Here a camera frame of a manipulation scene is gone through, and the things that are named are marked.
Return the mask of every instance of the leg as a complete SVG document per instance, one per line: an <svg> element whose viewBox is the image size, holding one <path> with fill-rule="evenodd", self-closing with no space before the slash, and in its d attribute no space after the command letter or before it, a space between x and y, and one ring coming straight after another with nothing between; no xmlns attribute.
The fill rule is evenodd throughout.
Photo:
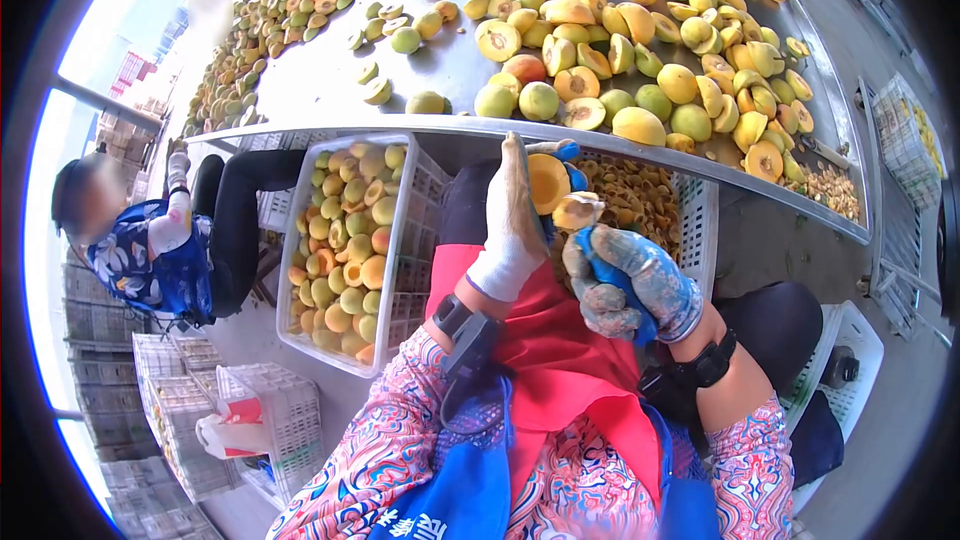
<svg viewBox="0 0 960 540"><path fill-rule="evenodd" d="M820 341L820 303L798 282L776 282L714 305L736 332L736 339L770 378L774 390L788 393L793 380Z"/></svg>
<svg viewBox="0 0 960 540"><path fill-rule="evenodd" d="M224 160L218 155L206 155L197 167L193 184L193 212L206 215L211 220L216 211L217 191L224 174Z"/></svg>
<svg viewBox="0 0 960 540"><path fill-rule="evenodd" d="M487 241L487 186L500 167L484 161L461 169L443 195L438 245L483 246Z"/></svg>
<svg viewBox="0 0 960 540"><path fill-rule="evenodd" d="M305 155L305 150L258 150L239 154L223 167L210 234L214 317L238 313L257 279L257 192L293 188Z"/></svg>

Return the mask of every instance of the metal table edge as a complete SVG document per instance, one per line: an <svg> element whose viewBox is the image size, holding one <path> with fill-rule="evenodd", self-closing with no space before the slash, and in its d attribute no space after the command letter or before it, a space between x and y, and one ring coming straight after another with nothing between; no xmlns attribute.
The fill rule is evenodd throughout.
<svg viewBox="0 0 960 540"><path fill-rule="evenodd" d="M763 197L773 198L810 219L822 222L830 228L849 236L860 245L866 246L870 243L869 229L850 221L840 213L834 212L827 206L786 187L765 182L758 177L720 162L714 162L671 148L639 144L626 138L601 132L558 127L535 121L449 114L378 114L365 117L364 120L359 121L352 114L315 114L284 123L268 121L258 125L200 134L186 138L185 141L187 144L210 143L218 149L235 152L235 145L229 142L231 139L253 134L273 134L301 130L323 131L341 136L375 131L432 132L464 134L493 139L503 138L507 132L512 131L527 141L535 142L571 138L584 149L603 150L628 156L673 172L694 175L711 182L728 184L749 190Z"/></svg>

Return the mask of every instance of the worker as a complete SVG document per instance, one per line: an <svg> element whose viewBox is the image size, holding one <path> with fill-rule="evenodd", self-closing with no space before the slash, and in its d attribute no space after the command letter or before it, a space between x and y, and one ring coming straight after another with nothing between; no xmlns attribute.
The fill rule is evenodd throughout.
<svg viewBox="0 0 960 540"><path fill-rule="evenodd" d="M56 174L51 215L109 291L146 312L206 325L240 311L257 276L258 191L293 188L304 150L200 163L191 203L182 141L167 151L164 198L128 206L119 162L101 153Z"/></svg>
<svg viewBox="0 0 960 540"><path fill-rule="evenodd" d="M592 250L655 319L662 350L641 351L641 367L627 340L640 312L573 241L577 300L556 281L516 136L499 162L462 169L443 204L425 322L268 539L789 537L774 386L789 389L819 339L805 288L718 308L659 246L597 225ZM687 412L695 425L677 421Z"/></svg>

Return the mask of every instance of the hand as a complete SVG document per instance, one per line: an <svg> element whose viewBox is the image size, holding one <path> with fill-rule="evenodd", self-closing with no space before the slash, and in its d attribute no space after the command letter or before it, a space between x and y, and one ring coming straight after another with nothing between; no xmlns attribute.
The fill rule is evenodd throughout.
<svg viewBox="0 0 960 540"><path fill-rule="evenodd" d="M500 168L486 190L486 242L466 279L489 298L512 303L549 251L530 201L523 140L509 132L501 150Z"/></svg>
<svg viewBox="0 0 960 540"><path fill-rule="evenodd" d="M590 245L598 257L630 276L636 298L656 319L661 342L679 342L697 327L704 310L700 287L663 248L635 232L602 224L590 233ZM562 258L586 327L607 338L632 338L640 312L626 306L622 290L594 279L574 234L563 246Z"/></svg>

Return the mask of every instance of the white plastic bag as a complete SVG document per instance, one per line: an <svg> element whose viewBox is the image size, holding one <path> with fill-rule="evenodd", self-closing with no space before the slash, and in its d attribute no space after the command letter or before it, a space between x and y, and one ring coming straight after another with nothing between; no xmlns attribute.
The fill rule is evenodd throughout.
<svg viewBox="0 0 960 540"><path fill-rule="evenodd" d="M262 423L231 423L213 413L197 421L197 439L210 455L227 460L270 452L270 431Z"/></svg>

